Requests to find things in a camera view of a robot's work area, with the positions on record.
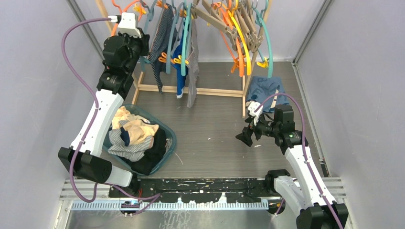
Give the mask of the orange plastic clip hanger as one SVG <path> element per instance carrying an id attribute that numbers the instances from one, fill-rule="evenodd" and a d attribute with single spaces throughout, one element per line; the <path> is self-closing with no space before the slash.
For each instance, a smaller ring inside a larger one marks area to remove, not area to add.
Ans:
<path id="1" fill-rule="evenodd" d="M 118 4 L 115 3 L 114 0 L 111 0 L 111 3 L 113 6 L 117 7 L 120 13 L 127 12 L 128 9 L 133 6 L 134 7 L 134 12 L 139 12 L 140 19 L 142 18 L 143 15 L 146 15 L 146 11 L 143 7 L 143 3 L 140 0 L 134 0 L 130 4 L 128 4 L 124 9 L 122 9 Z"/>

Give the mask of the beige underwear with navy trim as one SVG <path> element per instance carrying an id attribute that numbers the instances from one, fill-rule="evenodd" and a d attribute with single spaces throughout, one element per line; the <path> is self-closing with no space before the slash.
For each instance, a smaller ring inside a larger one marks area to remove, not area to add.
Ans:
<path id="1" fill-rule="evenodd" d="M 120 121 L 121 138 L 125 146 L 143 143 L 147 137 L 153 137 L 159 125 L 144 122 L 141 119 L 133 121 Z"/>

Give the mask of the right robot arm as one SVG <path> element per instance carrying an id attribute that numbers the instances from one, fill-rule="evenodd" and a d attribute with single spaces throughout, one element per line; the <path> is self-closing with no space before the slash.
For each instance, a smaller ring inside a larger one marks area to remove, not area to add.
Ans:
<path id="1" fill-rule="evenodd" d="M 290 105 L 275 106 L 274 117 L 264 113 L 260 103 L 247 103 L 248 124 L 236 138 L 247 146 L 252 135 L 274 138 L 282 154 L 293 168 L 296 178 L 285 169 L 270 170 L 265 189 L 271 196 L 280 194 L 296 216 L 298 229 L 342 229 L 349 213 L 345 204 L 338 203 L 313 165 L 310 148 L 304 134 L 295 129 L 294 112 Z"/>

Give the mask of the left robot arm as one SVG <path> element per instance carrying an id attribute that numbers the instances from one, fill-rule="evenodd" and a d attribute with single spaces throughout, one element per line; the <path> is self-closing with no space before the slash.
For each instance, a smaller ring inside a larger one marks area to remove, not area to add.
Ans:
<path id="1" fill-rule="evenodd" d="M 141 56 L 149 53 L 150 36 L 132 37 L 126 33 L 109 37 L 104 42 L 104 71 L 95 93 L 98 104 L 91 111 L 70 147 L 61 147 L 58 157 L 64 167 L 73 167 L 73 175 L 99 184 L 121 186 L 128 197 L 139 191 L 139 183 L 130 171 L 101 158 L 104 139 L 114 115 L 133 84 L 133 71 Z"/>

